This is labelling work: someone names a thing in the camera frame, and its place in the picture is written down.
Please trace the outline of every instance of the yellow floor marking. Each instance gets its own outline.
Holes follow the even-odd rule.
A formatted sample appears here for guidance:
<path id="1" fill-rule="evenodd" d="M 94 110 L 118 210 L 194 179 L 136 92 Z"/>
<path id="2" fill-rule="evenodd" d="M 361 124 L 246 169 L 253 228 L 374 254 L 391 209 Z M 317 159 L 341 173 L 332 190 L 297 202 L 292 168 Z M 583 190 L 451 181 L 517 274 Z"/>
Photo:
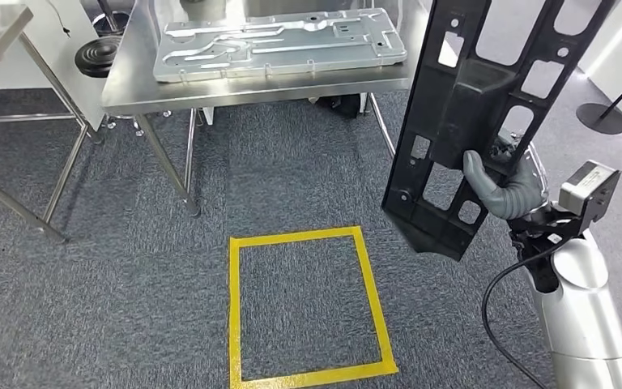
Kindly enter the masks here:
<path id="1" fill-rule="evenodd" d="M 241 360 L 241 322 L 240 322 L 240 249 L 242 247 L 277 245 L 280 243 L 302 242 L 314 239 L 327 239 L 330 237 L 353 237 L 356 245 L 356 253 L 359 257 L 361 274 L 364 277 L 366 294 L 369 298 L 373 324 L 376 328 L 377 343 L 380 348 L 381 361 L 313 371 L 309 373 L 293 374 L 284 377 L 273 377 L 242 381 Z M 377 295 L 373 271 L 369 262 L 369 254 L 366 250 L 361 227 L 342 227 L 339 229 L 319 229 L 301 233 L 283 233 L 280 235 L 267 235 L 263 237 L 231 237 L 230 238 L 230 389 L 293 389 L 298 387 L 312 387 L 329 383 L 340 383 L 361 378 L 375 377 L 378 375 L 393 374 L 399 370 L 394 362 L 390 337 L 387 335 L 387 326 L 382 314 L 380 299 Z"/>

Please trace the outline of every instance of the black cable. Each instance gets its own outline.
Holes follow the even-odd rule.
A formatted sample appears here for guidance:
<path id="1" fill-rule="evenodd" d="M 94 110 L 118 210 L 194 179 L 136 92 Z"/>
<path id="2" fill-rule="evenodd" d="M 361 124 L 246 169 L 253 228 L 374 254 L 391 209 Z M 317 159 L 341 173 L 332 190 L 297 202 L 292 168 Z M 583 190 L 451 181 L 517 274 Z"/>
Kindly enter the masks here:
<path id="1" fill-rule="evenodd" d="M 490 329 L 490 322 L 488 321 L 488 301 L 490 300 L 490 295 L 492 294 L 492 290 L 495 288 L 495 286 L 500 282 L 502 278 L 506 277 L 509 273 L 511 273 L 512 271 L 518 268 L 524 267 L 538 259 L 547 257 L 553 252 L 559 250 L 566 242 L 569 241 L 569 239 L 570 237 L 564 238 L 561 241 L 559 241 L 559 243 L 548 248 L 547 250 L 539 254 L 533 255 L 532 257 L 528 259 L 523 259 L 522 261 L 517 262 L 507 267 L 502 272 L 500 272 L 500 274 L 495 276 L 495 278 L 492 279 L 492 281 L 490 281 L 490 284 L 488 285 L 488 289 L 485 290 L 485 294 L 483 295 L 483 302 L 480 305 L 480 312 L 483 315 L 483 327 L 485 328 L 485 333 L 488 334 L 488 337 L 490 338 L 490 341 L 492 342 L 492 344 L 494 344 L 495 347 L 497 347 L 500 353 L 502 353 L 502 355 L 504 355 L 506 359 L 509 360 L 509 362 L 511 362 L 514 366 L 516 366 L 517 369 L 519 369 L 522 373 L 524 373 L 528 378 L 530 378 L 530 380 L 533 383 L 535 383 L 535 385 L 537 385 L 541 389 L 547 389 L 547 387 L 544 386 L 544 384 L 541 383 L 540 380 L 537 377 L 535 377 L 535 375 L 531 373 L 530 370 L 528 370 L 521 362 L 519 362 L 508 351 L 506 351 L 504 346 L 501 345 L 500 341 L 495 337 L 494 334 L 492 334 L 492 330 Z"/>
<path id="2" fill-rule="evenodd" d="M 51 0 L 46 0 L 46 2 L 49 4 L 49 6 L 51 6 L 51 8 L 53 8 L 53 12 L 56 12 L 56 16 L 58 17 L 58 22 L 61 24 L 61 28 L 63 29 L 63 32 L 70 38 L 70 30 L 66 28 L 66 26 L 63 25 L 63 19 L 61 18 L 61 13 L 58 12 L 58 9 L 51 2 Z"/>

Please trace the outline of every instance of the black plastic part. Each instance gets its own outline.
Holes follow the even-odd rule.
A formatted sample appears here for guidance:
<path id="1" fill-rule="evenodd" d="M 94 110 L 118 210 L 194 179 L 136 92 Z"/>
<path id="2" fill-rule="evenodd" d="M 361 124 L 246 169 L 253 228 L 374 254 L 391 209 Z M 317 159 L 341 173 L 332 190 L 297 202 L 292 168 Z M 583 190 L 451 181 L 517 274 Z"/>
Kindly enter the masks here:
<path id="1" fill-rule="evenodd" d="M 359 116 L 359 111 L 361 111 L 361 96 L 325 96 L 319 98 L 316 104 L 332 109 L 345 118 L 356 119 Z"/>
<path id="2" fill-rule="evenodd" d="M 382 209 L 414 250 L 461 259 L 487 211 L 466 180 L 462 180 L 446 210 L 423 199 L 433 164 L 461 169 L 463 153 L 476 150 L 491 177 L 503 182 L 514 171 L 613 2 L 602 0 L 586 29 L 569 36 L 554 29 L 564 1 L 547 0 L 519 59 L 506 66 L 480 58 L 475 52 L 491 0 L 433 1 L 397 154 L 382 200 Z M 456 67 L 438 62 L 446 32 L 464 40 Z M 521 90 L 538 60 L 564 66 L 545 98 Z M 530 109 L 533 120 L 512 158 L 505 164 L 495 162 L 490 157 L 492 143 L 507 113 L 517 105 Z M 411 154 L 417 137 L 430 141 L 425 156 Z M 472 224 L 458 217 L 466 201 L 481 209 Z"/>
<path id="3" fill-rule="evenodd" d="M 585 103 L 576 110 L 576 117 L 583 126 L 605 135 L 622 133 L 622 113 L 612 109 L 603 116 L 609 107 L 597 103 Z"/>
<path id="4" fill-rule="evenodd" d="M 83 75 L 96 79 L 109 76 L 121 38 L 102 36 L 80 47 L 75 54 L 75 65 Z"/>

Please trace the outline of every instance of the black rubber base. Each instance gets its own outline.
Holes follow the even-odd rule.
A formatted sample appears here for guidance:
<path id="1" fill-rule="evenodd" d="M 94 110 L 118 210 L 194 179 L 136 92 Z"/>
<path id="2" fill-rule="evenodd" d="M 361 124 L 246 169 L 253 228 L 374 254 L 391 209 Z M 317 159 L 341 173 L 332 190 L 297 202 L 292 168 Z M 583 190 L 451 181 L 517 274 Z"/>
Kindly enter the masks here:
<path id="1" fill-rule="evenodd" d="M 79 71 L 95 79 L 108 77 L 120 39 L 114 35 L 102 36 L 80 47 L 75 54 L 75 65 Z"/>
<path id="2" fill-rule="evenodd" d="M 607 116 L 600 118 L 599 116 L 606 110 L 606 105 L 587 103 L 578 107 L 576 116 L 583 123 L 583 126 L 600 134 L 617 135 L 622 133 L 622 114 L 613 109 Z"/>

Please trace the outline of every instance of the stainless steel table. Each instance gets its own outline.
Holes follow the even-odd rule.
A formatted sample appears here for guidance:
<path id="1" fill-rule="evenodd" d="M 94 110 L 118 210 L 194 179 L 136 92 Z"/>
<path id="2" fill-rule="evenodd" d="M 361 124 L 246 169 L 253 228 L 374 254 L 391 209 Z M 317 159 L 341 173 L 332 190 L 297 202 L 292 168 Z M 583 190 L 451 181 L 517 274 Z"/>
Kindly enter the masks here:
<path id="1" fill-rule="evenodd" d="M 369 7 L 385 8 L 398 28 L 409 53 L 403 64 L 191 83 L 157 83 L 153 76 L 160 29 L 169 22 L 228 19 L 235 23 L 254 16 Z M 135 115 L 171 183 L 189 210 L 196 214 L 198 208 L 188 192 L 189 180 L 181 181 L 145 113 L 192 109 L 194 116 L 194 107 L 408 89 L 418 64 L 427 22 L 428 12 L 419 0 L 136 0 L 101 101 L 109 114 Z M 369 100 L 383 136 L 391 146 L 375 98 L 370 95 Z M 190 126 L 190 139 L 193 134 L 194 128 Z"/>
<path id="2" fill-rule="evenodd" d="M 19 39 L 29 56 L 51 83 L 53 90 L 58 94 L 58 97 L 61 99 L 63 104 L 77 120 L 77 123 L 80 125 L 80 132 L 78 138 L 75 140 L 72 150 L 70 151 L 70 155 L 66 160 L 63 171 L 58 178 L 58 182 L 53 190 L 53 194 L 44 216 L 39 217 L 35 215 L 1 189 L 0 202 L 17 212 L 30 224 L 33 224 L 38 229 L 43 230 L 50 237 L 63 242 L 66 240 L 65 237 L 63 237 L 63 235 L 56 229 L 51 227 L 49 222 L 51 221 L 53 212 L 58 205 L 58 200 L 61 198 L 61 194 L 66 186 L 68 177 L 70 176 L 70 171 L 75 164 L 75 160 L 77 159 L 80 148 L 82 147 L 84 138 L 89 136 L 95 143 L 100 143 L 101 137 L 89 124 L 82 111 L 80 111 L 78 106 L 73 102 L 72 98 L 61 84 L 60 80 L 58 80 L 49 65 L 47 65 L 46 61 L 41 57 L 32 42 L 28 39 L 27 35 L 23 32 L 25 26 L 30 20 L 32 20 L 32 12 L 25 5 L 0 5 L 0 58 L 6 52 L 6 49 L 8 49 L 15 40 Z"/>

